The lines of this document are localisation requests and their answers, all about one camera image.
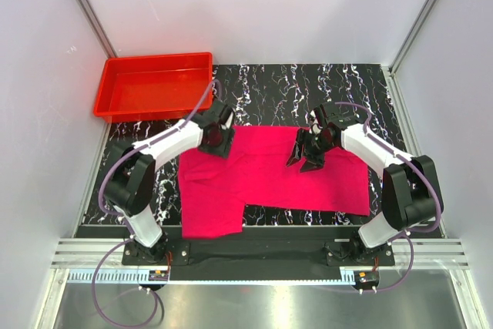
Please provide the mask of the pink t shirt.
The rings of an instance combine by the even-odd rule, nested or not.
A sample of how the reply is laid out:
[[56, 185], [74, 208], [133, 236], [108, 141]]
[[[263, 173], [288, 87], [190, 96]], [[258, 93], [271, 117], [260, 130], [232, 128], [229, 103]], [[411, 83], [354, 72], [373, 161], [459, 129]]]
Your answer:
[[367, 165], [340, 148], [320, 170], [287, 165], [297, 134], [289, 126], [236, 126], [224, 159], [191, 149], [180, 155], [182, 235], [215, 239], [243, 229], [245, 206], [370, 214]]

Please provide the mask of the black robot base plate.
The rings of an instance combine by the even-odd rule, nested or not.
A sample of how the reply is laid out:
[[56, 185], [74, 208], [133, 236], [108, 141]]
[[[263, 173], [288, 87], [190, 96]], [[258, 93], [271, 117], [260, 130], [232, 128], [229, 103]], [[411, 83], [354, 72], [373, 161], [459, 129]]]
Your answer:
[[329, 280], [342, 267], [355, 270], [393, 267], [388, 245], [365, 252], [353, 226], [244, 227], [216, 239], [185, 239], [179, 227], [165, 230], [167, 240], [153, 259], [135, 243], [125, 247], [128, 267], [168, 267], [171, 281], [252, 283], [268, 280]]

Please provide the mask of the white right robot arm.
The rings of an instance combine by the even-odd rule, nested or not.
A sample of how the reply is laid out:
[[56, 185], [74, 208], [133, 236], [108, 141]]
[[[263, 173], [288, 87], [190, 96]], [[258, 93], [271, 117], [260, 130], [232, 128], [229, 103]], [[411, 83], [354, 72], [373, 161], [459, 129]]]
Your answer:
[[438, 175], [429, 156], [412, 156], [376, 135], [366, 119], [342, 112], [343, 102], [324, 102], [310, 112], [310, 126], [297, 130], [287, 165], [302, 162], [303, 172], [324, 168], [325, 155], [344, 149], [367, 164], [381, 179], [381, 211], [361, 226], [331, 257], [368, 264], [392, 241], [409, 233], [430, 233], [444, 209]]

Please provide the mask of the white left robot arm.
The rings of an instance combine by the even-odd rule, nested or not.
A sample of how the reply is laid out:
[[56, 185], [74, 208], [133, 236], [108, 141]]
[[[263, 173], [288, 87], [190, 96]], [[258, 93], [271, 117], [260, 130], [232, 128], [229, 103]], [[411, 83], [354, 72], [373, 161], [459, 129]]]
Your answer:
[[235, 112], [219, 100], [203, 112], [193, 111], [170, 128], [148, 139], [117, 143], [107, 160], [98, 202], [122, 218], [130, 233], [130, 251], [149, 264], [169, 257], [168, 238], [151, 209], [156, 172], [170, 160], [191, 150], [227, 158]]

